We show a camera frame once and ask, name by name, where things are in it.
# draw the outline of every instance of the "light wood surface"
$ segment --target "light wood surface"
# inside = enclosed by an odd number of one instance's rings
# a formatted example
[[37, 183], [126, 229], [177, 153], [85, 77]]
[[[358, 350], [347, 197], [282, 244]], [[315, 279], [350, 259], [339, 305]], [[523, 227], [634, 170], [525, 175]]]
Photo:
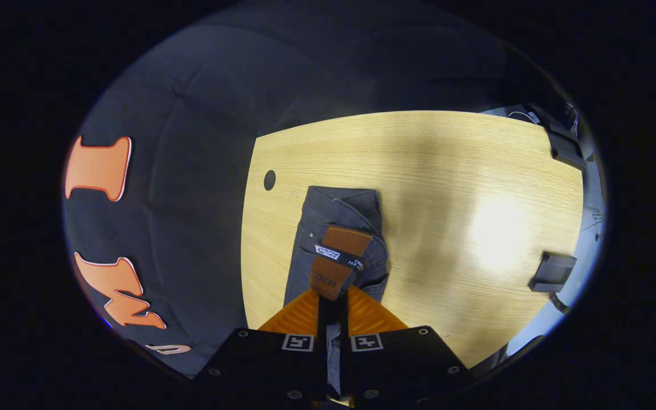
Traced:
[[372, 188], [390, 263], [383, 306], [479, 363], [546, 304], [528, 288], [542, 252], [573, 254], [581, 172], [550, 151], [537, 125], [467, 112], [364, 114], [258, 138], [242, 220], [249, 326], [282, 308], [307, 187]]

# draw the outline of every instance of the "gray jeans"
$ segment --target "gray jeans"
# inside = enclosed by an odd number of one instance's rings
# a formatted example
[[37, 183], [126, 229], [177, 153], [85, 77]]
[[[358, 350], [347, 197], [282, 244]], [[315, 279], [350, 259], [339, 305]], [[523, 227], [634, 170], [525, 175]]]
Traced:
[[[310, 288], [310, 266], [315, 258], [313, 245], [321, 243], [328, 226], [331, 225], [364, 231], [373, 236], [362, 255], [365, 269], [358, 274], [354, 270], [351, 277], [354, 278], [353, 285], [380, 302], [388, 280], [386, 270], [388, 252], [386, 242], [381, 236], [378, 192], [368, 189], [315, 186], [308, 187], [307, 190], [302, 205], [302, 216], [297, 224], [284, 305]], [[347, 289], [348, 286], [344, 286], [342, 293]], [[341, 347], [338, 345], [340, 332], [341, 324], [328, 324], [326, 329], [328, 381], [339, 394], [341, 394], [341, 380], [339, 380]]]

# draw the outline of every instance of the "wooden table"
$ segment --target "wooden table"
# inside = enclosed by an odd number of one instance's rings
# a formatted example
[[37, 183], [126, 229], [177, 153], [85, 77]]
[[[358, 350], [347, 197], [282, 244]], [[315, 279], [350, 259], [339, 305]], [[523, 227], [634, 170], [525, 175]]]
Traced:
[[364, 114], [258, 138], [242, 220], [249, 326], [282, 308], [307, 187], [373, 188], [389, 251], [383, 306], [479, 363], [546, 304], [528, 288], [542, 252], [573, 254], [581, 172], [550, 151], [538, 125], [468, 112]]

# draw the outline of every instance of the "brown leather label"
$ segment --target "brown leather label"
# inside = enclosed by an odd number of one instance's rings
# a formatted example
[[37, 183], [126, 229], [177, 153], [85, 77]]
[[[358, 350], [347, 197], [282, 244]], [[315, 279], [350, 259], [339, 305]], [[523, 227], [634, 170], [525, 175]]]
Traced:
[[[323, 245], [361, 256], [371, 242], [372, 236], [348, 228], [331, 226], [323, 238]], [[353, 269], [318, 255], [310, 267], [310, 288], [324, 298], [335, 301]]]

